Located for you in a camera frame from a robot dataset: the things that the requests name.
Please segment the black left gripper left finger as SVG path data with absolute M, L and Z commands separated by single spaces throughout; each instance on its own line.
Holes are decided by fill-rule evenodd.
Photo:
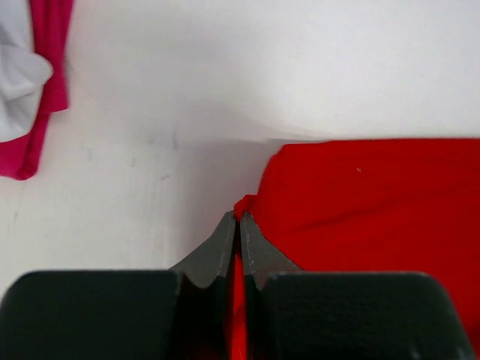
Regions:
M 236 219 L 172 268 L 32 271 L 1 300 L 3 359 L 227 359 Z

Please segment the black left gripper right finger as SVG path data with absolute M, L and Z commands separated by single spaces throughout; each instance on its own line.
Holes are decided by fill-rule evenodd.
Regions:
M 309 272 L 245 214 L 249 359 L 474 359 L 452 300 L 416 272 Z

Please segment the red t shirt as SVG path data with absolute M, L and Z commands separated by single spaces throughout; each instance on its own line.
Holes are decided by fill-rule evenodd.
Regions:
M 308 271 L 433 275 L 479 347 L 477 139 L 285 145 L 234 214 Z

